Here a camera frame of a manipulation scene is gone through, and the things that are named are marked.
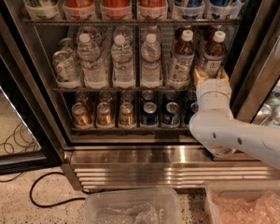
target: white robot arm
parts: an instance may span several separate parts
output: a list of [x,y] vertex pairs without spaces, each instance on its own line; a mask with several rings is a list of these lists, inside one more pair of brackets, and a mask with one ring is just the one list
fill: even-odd
[[231,87],[221,79],[197,86],[199,112],[189,122],[192,135],[213,155],[226,157],[236,149],[280,169],[280,129],[241,122],[230,109]]

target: white bottle cap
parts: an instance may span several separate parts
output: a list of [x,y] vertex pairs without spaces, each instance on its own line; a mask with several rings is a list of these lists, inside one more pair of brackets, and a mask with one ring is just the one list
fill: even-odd
[[91,37],[89,34],[81,34],[78,39],[80,40],[80,42],[90,42],[91,41]]
[[157,30],[158,26],[148,26],[148,28],[151,30]]
[[225,33],[222,31],[216,31],[213,37],[213,40],[215,42],[221,43],[225,40]]
[[191,41],[193,39],[193,32],[191,30],[185,30],[181,36],[184,41]]
[[147,34],[147,38],[146,38],[146,41],[148,43],[155,43],[157,40],[157,37],[155,34]]
[[122,34],[115,36],[114,42],[117,45],[123,45],[125,43],[125,37]]

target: speckled floor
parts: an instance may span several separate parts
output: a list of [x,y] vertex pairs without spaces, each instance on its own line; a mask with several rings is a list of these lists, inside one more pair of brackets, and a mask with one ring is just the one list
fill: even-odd
[[[21,125],[21,119],[0,92],[0,155],[36,148],[38,146],[33,142],[33,137]],[[10,182],[0,182],[0,224],[83,223],[84,201],[75,201],[52,208],[39,208],[29,199],[30,188],[40,176],[60,171],[59,167],[32,171]],[[0,176],[0,180],[9,180],[16,175]],[[66,177],[61,175],[46,176],[37,183],[34,190],[35,201],[43,205],[77,197],[85,198],[87,195],[74,191]],[[205,200],[203,189],[180,190],[178,197],[181,205],[181,224],[208,224],[203,208]]]

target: iced tea bottle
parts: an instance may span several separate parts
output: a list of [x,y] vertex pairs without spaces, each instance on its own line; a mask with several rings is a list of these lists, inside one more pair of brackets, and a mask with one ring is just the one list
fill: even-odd
[[223,44],[224,39],[225,33],[217,31],[213,39],[203,46],[203,52],[198,64],[201,75],[207,74],[209,78],[217,77],[219,67],[226,55],[226,49]]
[[189,70],[192,66],[195,48],[192,43],[193,32],[185,30],[173,46],[172,59],[169,64],[168,79],[174,82],[189,80]]

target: refrigerator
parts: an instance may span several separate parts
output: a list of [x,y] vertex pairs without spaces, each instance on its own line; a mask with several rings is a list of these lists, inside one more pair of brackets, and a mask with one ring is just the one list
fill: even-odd
[[[145,129],[140,126],[141,92],[156,92],[158,105],[166,83],[148,89],[136,75],[132,88],[60,88],[51,57],[59,41],[80,25],[131,26],[134,57],[139,63],[139,34],[149,25],[162,31],[163,62],[170,58],[173,32],[177,26],[222,25],[227,33],[228,54],[224,68],[232,88],[231,110],[236,119],[253,122],[280,78],[280,0],[240,0],[236,18],[225,20],[167,19],[150,21],[133,16],[127,20],[67,20],[65,17],[31,19],[25,0],[0,0],[0,89],[13,104],[40,146],[38,151],[0,157],[0,175],[61,166],[74,189],[174,189],[202,187],[214,180],[280,179],[271,165],[235,152],[228,158],[213,157],[190,133],[187,125]],[[168,0],[168,14],[172,0]],[[133,91],[136,125],[112,129],[94,125],[81,130],[74,125],[71,108],[77,91]]]

